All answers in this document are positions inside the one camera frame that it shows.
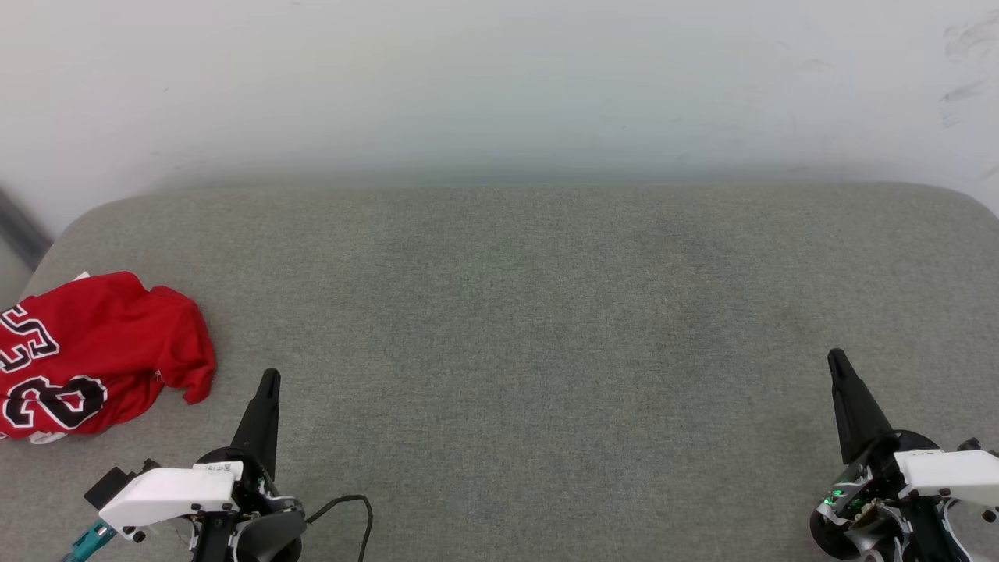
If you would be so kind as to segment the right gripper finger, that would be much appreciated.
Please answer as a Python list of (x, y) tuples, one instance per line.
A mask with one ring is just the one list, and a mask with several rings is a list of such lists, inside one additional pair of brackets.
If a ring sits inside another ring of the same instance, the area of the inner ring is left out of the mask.
[(865, 425), (871, 439), (868, 441), (863, 452), (867, 451), (871, 446), (883, 451), (895, 452), (898, 450), (897, 433), (887, 420), (874, 395), (871, 394), (868, 387), (866, 388), (867, 393), (864, 395)]
[(840, 455), (843, 464), (851, 464), (871, 439), (865, 425), (867, 388), (842, 349), (829, 350), (828, 366)]

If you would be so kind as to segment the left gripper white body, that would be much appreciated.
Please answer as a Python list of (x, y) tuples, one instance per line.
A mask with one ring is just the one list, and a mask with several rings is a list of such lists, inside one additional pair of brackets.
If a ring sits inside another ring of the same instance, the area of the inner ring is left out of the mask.
[(147, 459), (139, 472), (113, 468), (98, 482), (99, 547), (118, 537), (143, 542), (164, 522), (178, 527), (194, 561), (297, 561), (307, 529), (302, 503), (236, 447), (190, 468)]

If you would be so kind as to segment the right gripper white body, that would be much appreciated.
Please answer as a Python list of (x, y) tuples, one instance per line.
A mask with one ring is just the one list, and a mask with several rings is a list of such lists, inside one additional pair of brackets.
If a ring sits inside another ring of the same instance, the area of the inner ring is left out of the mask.
[(897, 451), (871, 446), (831, 485), (810, 517), (816, 546), (846, 561), (986, 561), (952, 513), (966, 505), (997, 520), (997, 453), (976, 439), (945, 451), (917, 433), (897, 437)]

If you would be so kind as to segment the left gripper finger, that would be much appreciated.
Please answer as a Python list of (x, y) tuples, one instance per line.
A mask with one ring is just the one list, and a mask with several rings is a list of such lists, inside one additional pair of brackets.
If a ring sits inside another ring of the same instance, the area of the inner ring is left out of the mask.
[(253, 397), (250, 399), (250, 402), (247, 403), (246, 411), (244, 412), (242, 420), (240, 420), (240, 424), (236, 430), (231, 446), (240, 448), (249, 454), (253, 454), (254, 458), (256, 458), (261, 463), (261, 466), (264, 467), (259, 456), (259, 431), (261, 429), (260, 420), (258, 402)]
[(261, 377), (257, 394), (261, 429), (259, 431), (260, 460), (268, 476), (277, 476), (277, 445), (279, 431), (279, 388), (281, 373), (278, 369), (267, 369)]

